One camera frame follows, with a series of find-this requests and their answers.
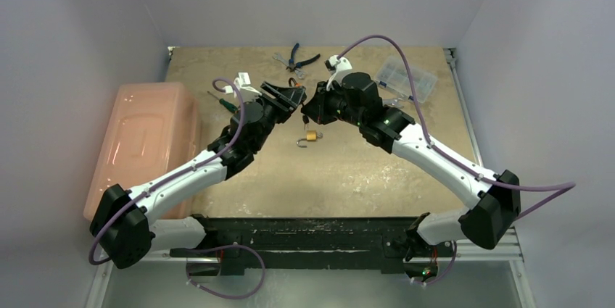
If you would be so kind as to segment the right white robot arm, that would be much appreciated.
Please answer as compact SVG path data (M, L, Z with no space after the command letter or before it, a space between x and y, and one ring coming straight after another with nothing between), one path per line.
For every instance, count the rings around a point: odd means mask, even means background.
M494 249L520 213L519 178L475 166L446 146L428 139L423 128L401 109L385 105L376 84L364 72L353 72L331 88L321 81L301 109L319 125L337 120L355 125L364 139L403 158L452 191L463 206L443 214L426 213L409 229L408 248L424 255L444 241L470 240Z

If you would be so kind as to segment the orange black padlock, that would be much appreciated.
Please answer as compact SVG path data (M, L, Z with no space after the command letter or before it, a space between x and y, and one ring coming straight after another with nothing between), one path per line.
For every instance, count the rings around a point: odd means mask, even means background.
M288 86L294 91L305 91L305 87L296 78L290 77L288 79Z

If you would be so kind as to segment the brass padlock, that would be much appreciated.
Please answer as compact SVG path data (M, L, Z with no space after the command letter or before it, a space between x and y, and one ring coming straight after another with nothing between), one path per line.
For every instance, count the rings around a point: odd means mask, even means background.
M307 143L316 142L321 138L323 138L322 132L318 132L317 130L307 130L305 136L297 140L296 145L299 148L304 149L308 147Z

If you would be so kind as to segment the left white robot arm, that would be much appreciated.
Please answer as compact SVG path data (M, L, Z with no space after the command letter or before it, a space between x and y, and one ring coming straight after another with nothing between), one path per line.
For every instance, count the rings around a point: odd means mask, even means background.
M304 86L262 83L251 99L224 81L239 101L230 123L207 148L188 162L128 189L115 184L101 197L90 231L92 265L113 262L119 269L136 264L152 248L152 226L185 199L240 173L255 159L277 124L286 122L307 98Z

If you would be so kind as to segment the black key bunch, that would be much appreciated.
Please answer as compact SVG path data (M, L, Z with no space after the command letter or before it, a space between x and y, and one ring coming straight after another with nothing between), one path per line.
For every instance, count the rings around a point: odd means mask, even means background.
M307 115L303 114L302 121L304 130L308 131L310 129L310 118Z

